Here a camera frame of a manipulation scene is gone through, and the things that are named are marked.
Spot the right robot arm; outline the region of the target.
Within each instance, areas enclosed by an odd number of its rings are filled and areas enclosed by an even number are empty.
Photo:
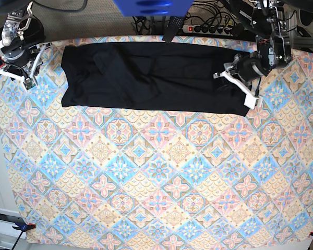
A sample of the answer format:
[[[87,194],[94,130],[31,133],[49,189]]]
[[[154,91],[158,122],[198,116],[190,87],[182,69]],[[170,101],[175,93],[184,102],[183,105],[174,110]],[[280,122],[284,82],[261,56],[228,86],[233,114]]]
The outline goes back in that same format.
[[[35,1],[0,1],[7,12],[0,28],[0,76],[17,80],[30,90],[38,85],[42,56],[52,44],[45,42],[44,26],[32,11]]]

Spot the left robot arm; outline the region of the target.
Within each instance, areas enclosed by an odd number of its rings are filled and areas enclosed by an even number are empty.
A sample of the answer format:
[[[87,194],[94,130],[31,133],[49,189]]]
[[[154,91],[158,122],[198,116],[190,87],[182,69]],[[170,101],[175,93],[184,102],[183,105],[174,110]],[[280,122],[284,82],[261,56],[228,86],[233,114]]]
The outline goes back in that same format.
[[[224,71],[217,72],[214,78],[224,77],[245,93],[244,105],[255,109],[261,105],[259,90],[252,91],[253,80],[266,77],[271,70],[286,67],[292,61],[291,49],[313,48],[313,37],[300,37],[296,27],[290,27],[291,16],[286,16],[283,5],[313,13],[313,1],[255,1],[251,22],[240,13],[237,1],[230,1],[231,12],[238,21],[256,36],[257,49],[248,56],[235,55],[233,62],[224,64]]]

